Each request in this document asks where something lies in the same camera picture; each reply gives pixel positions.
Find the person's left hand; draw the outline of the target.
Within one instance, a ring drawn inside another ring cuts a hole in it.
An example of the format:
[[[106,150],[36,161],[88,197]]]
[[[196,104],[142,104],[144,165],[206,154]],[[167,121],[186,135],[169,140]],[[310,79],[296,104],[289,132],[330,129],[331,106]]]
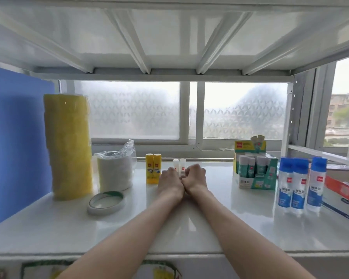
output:
[[[176,203],[181,202],[185,194],[185,188],[181,180],[162,180],[162,174],[158,181],[157,196],[159,199],[169,198]]]

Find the person's right hand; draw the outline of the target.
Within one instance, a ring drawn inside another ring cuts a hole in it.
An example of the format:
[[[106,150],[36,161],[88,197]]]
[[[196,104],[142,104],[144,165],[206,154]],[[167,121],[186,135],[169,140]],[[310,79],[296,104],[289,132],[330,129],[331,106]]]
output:
[[[206,170],[200,164],[190,165],[180,179],[186,193],[192,197],[200,191],[208,190]]]

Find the person's left forearm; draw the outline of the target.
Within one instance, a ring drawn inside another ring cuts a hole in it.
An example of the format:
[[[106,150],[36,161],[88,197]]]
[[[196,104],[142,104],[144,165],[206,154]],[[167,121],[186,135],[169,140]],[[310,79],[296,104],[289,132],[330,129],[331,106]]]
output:
[[[183,192],[163,191],[134,219],[90,249],[58,279],[131,279]]]

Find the person's right forearm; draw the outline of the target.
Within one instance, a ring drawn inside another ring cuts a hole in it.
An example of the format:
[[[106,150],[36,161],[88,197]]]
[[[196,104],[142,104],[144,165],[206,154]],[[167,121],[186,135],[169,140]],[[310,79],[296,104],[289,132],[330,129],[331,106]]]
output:
[[[291,256],[234,215],[205,187],[188,189],[240,279],[316,279]]]

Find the yellow glue stick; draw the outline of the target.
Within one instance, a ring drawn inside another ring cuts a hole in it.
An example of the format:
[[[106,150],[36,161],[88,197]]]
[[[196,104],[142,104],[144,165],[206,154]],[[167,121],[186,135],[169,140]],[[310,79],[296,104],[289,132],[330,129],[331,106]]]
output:
[[[162,155],[161,154],[154,154],[154,156],[153,156],[153,179],[154,179],[155,184],[158,184],[161,173],[162,173]]]
[[[154,166],[153,166],[153,154],[149,153],[146,154],[145,156],[145,163],[146,163],[146,167],[145,167],[145,172],[146,172],[146,183],[147,184],[154,184],[155,181],[153,179],[153,171],[154,171]]]

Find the white tape rolls in plastic bag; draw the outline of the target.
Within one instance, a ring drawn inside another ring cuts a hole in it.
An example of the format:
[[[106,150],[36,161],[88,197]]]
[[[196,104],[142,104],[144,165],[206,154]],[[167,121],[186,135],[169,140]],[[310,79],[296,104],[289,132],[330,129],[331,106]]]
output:
[[[93,155],[97,165],[99,192],[122,192],[133,184],[137,155],[134,140],[128,140],[117,151],[103,151]]]

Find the frosted glass window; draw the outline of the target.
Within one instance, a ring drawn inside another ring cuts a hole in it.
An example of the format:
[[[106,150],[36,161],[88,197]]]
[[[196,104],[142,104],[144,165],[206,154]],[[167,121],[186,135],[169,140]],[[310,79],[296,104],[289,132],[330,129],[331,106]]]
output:
[[[95,148],[174,145],[230,151],[262,135],[267,151],[284,136],[288,83],[197,83],[60,80],[60,93],[88,98]]]

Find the teal glue stick display box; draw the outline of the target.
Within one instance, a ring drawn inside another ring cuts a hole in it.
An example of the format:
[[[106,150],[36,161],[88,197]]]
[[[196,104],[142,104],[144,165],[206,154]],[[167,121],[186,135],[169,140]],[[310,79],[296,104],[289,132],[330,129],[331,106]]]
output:
[[[278,159],[267,153],[267,143],[264,136],[253,136],[249,140],[234,141],[233,176],[241,189],[271,190],[274,191],[277,181]],[[238,159],[240,155],[266,156],[266,173],[257,174],[255,167],[255,178],[242,178],[238,174]]]

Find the blue-capped liquid glue bottle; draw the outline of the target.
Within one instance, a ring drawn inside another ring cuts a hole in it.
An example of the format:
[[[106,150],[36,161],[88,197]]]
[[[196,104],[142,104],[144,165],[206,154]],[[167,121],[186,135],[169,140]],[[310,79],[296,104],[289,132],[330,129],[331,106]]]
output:
[[[308,170],[308,159],[293,159],[293,187],[291,197],[291,211],[298,217],[302,216],[304,213]]]
[[[321,210],[326,179],[326,168],[326,158],[312,158],[306,198],[306,209],[312,213],[319,214]]]
[[[281,157],[278,174],[278,208],[287,213],[291,207],[293,193],[293,159]]]

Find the yellow printed shelf label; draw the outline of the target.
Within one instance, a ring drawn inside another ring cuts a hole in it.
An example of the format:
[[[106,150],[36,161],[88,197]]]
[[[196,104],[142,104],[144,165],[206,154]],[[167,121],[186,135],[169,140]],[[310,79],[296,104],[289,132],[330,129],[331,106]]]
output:
[[[135,279],[183,279],[183,276],[171,262],[144,260]]]
[[[74,260],[38,260],[22,263],[20,279],[57,279]]]

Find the wrapped stack of yellow tape rolls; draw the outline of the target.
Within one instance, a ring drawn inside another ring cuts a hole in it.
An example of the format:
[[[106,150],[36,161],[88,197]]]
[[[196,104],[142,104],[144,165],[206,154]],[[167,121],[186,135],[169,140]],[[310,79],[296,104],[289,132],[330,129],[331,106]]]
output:
[[[45,94],[43,105],[54,199],[85,197],[93,191],[88,98]]]

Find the white metal shelf rack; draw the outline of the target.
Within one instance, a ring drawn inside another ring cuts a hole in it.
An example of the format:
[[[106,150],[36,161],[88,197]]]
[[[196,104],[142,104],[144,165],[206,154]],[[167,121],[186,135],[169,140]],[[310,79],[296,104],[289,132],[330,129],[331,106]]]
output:
[[[320,150],[336,62],[349,57],[349,0],[0,0],[0,68],[60,80],[288,83],[279,158],[349,156]],[[114,214],[87,212],[93,192],[56,201],[52,190],[0,223],[0,275],[22,263],[76,260],[154,200],[144,155],[199,162],[209,190],[236,216],[288,252],[316,278],[349,279],[349,220],[322,208],[297,217],[275,191],[241,189],[232,151],[136,145],[133,185]]]

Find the red and white box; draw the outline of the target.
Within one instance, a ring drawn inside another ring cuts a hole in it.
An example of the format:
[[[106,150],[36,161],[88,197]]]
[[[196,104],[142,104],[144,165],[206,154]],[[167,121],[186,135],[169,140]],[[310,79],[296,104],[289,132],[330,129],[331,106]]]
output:
[[[328,165],[325,186],[327,189],[349,200],[349,166]]]

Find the white box with blue edge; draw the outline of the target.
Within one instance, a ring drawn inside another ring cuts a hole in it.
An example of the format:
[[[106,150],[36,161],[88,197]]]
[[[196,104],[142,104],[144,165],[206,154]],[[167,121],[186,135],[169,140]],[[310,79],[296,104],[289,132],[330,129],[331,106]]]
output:
[[[325,188],[322,206],[349,220],[349,197]]]

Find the blue board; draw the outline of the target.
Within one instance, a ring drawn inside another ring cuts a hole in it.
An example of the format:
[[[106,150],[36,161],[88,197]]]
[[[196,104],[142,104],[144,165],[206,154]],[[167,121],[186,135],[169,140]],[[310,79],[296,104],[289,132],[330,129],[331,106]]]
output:
[[[0,223],[51,192],[43,96],[50,81],[0,68]]]

